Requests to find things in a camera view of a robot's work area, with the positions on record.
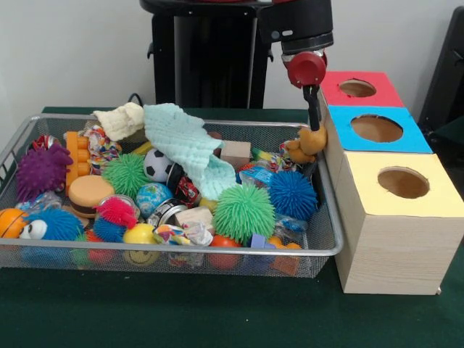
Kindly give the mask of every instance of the yellow ball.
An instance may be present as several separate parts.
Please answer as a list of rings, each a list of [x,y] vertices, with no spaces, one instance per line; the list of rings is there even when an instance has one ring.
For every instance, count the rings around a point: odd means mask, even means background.
[[[156,244],[153,237],[154,227],[148,223],[138,223],[124,233],[124,243],[133,244]]]
[[[206,199],[206,198],[202,198],[202,200],[200,201],[200,207],[208,208],[211,214],[215,213],[217,206],[218,206],[218,201],[210,201],[209,199]]]
[[[154,264],[156,260],[160,257],[159,252],[145,252],[137,250],[126,250],[124,252],[124,258],[131,265],[146,267]]]

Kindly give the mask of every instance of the red spiky ball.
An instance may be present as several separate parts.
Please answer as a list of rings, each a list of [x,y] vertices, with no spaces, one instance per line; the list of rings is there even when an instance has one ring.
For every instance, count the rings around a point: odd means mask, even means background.
[[[137,224],[134,208],[117,197],[109,198],[103,205],[96,207],[96,211],[106,221],[115,225],[132,228]]]

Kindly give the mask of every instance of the light blue towel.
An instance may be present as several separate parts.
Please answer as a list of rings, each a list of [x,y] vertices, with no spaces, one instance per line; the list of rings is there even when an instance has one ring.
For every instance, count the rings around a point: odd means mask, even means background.
[[[232,165],[212,152],[223,147],[208,136],[201,118],[187,115],[174,104],[145,105],[145,135],[154,147],[178,163],[206,199],[236,185]]]

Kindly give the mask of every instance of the blue spiky ball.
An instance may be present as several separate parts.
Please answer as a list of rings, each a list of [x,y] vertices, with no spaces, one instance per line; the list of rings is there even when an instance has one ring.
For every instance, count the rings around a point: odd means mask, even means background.
[[[84,232],[82,222],[74,214],[66,210],[48,208],[30,214],[24,220],[29,224],[36,220],[44,221],[46,223],[46,232],[42,237],[44,240],[74,241],[77,236]]]
[[[109,243],[122,243],[123,235],[126,230],[126,227],[116,225],[115,223],[106,221],[103,218],[97,219],[94,223],[95,235],[103,241],[107,241]]]
[[[219,197],[213,225],[216,234],[246,244],[253,233],[266,238],[274,231],[274,207],[269,194],[253,185],[236,185]]]
[[[269,185],[270,201],[275,212],[308,221],[318,208],[318,195],[300,172],[279,172]]]

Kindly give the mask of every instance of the shape sorter box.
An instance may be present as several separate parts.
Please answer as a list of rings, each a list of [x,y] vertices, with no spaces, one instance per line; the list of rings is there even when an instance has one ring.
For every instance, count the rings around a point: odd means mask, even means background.
[[[431,154],[421,130],[404,107],[328,107],[326,154],[333,187],[345,151]]]
[[[463,238],[464,202],[435,154],[346,152],[336,197],[345,293],[436,293]]]
[[[320,87],[327,105],[404,107],[384,72],[328,71]]]

